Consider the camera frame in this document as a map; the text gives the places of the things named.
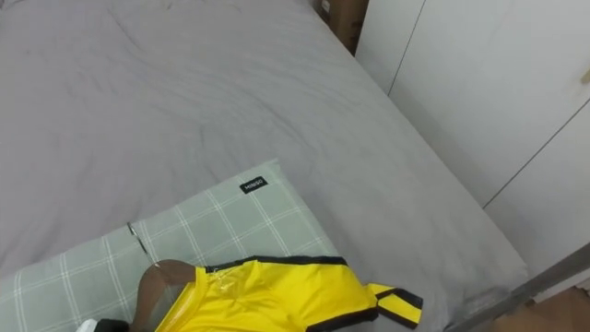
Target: yellow shirt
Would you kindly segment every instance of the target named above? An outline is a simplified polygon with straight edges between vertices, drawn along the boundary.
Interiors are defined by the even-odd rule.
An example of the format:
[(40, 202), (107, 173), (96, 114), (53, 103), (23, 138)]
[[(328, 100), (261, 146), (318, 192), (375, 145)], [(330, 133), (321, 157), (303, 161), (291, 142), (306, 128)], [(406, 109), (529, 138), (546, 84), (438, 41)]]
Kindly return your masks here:
[(362, 286), (341, 257), (254, 256), (196, 267), (195, 274), (157, 332), (324, 331), (374, 320), (379, 312), (415, 328), (421, 315), (421, 298)]

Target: black stripe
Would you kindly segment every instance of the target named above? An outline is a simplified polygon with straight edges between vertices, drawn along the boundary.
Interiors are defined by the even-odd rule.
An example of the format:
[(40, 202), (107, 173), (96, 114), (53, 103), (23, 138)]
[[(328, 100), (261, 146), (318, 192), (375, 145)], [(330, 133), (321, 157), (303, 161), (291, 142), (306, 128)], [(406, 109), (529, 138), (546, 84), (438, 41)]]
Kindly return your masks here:
[(356, 313), (343, 314), (338, 317), (330, 318), (322, 323), (308, 326), (306, 332), (323, 332), (337, 330), (346, 326), (353, 326), (362, 322), (374, 321), (379, 313), (376, 308), (365, 309)]
[(291, 264), (291, 265), (309, 265), (309, 264), (325, 264), (325, 265), (347, 265), (347, 261), (342, 257), (336, 256), (289, 256), (289, 257), (271, 257), (254, 255), (234, 262), (220, 264), (211, 267), (205, 267), (206, 273), (212, 273), (226, 268), (237, 267), (246, 262), (258, 261), (261, 263), (277, 263), (277, 264)]
[(393, 320), (394, 322), (396, 322), (396, 323), (398, 323), (400, 325), (403, 325), (403, 326), (405, 326), (407, 328), (416, 329), (416, 327), (418, 327), (418, 324), (417, 323), (414, 323), (411, 320), (400, 316), (399, 314), (392, 313), (392, 312), (390, 312), (389, 310), (387, 310), (385, 308), (379, 307), (377, 310), (378, 310), (379, 314), (382, 314), (385, 317), (387, 317), (387, 318)]
[(382, 291), (380, 293), (378, 293), (377, 295), (375, 295), (375, 297), (377, 298), (377, 300), (381, 300), (384, 297), (387, 297), (391, 294), (396, 295), (398, 298), (408, 302), (409, 304), (422, 309), (422, 305), (424, 304), (424, 300), (422, 300), (421, 297), (419, 297), (418, 295), (412, 294), (411, 292), (404, 290), (404, 289), (392, 289), (392, 290), (386, 290), (386, 291)]

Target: plaid pillowcase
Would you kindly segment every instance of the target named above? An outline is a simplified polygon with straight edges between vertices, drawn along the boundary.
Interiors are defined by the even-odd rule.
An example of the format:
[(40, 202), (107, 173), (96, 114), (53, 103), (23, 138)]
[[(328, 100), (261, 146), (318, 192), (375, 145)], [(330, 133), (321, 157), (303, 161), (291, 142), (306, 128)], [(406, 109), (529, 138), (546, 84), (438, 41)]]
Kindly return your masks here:
[[(275, 160), (135, 222), (133, 229), (156, 261), (205, 266), (250, 255), (337, 255)], [(138, 282), (150, 264), (124, 227), (25, 267), (0, 281), (3, 330), (69, 332), (90, 318), (129, 322)], [(178, 291), (169, 291), (160, 301), (153, 326)]]

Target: wardrobe door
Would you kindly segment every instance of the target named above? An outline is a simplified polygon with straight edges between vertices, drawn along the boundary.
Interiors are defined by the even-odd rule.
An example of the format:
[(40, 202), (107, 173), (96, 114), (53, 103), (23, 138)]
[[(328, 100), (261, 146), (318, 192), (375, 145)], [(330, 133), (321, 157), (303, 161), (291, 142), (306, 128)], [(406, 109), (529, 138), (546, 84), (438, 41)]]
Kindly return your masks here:
[(484, 206), (590, 97), (590, 1), (427, 0), (390, 94)]
[[(590, 105), (485, 210), (526, 261), (532, 275), (590, 242)], [(590, 271), (544, 297), (588, 277)]]
[(424, 0), (371, 0), (356, 58), (389, 93)]

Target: pillow tag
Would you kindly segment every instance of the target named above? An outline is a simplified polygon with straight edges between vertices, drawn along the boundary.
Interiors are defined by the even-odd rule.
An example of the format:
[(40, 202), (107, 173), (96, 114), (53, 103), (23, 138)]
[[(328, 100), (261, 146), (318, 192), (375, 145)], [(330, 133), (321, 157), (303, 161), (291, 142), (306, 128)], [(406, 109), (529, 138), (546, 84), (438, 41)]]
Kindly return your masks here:
[(268, 182), (265, 180), (264, 177), (258, 176), (257, 178), (254, 178), (253, 180), (250, 180), (245, 184), (240, 184), (240, 189), (242, 189), (242, 191), (245, 194), (248, 194), (252, 193), (252, 191), (256, 189), (264, 187), (267, 184)]

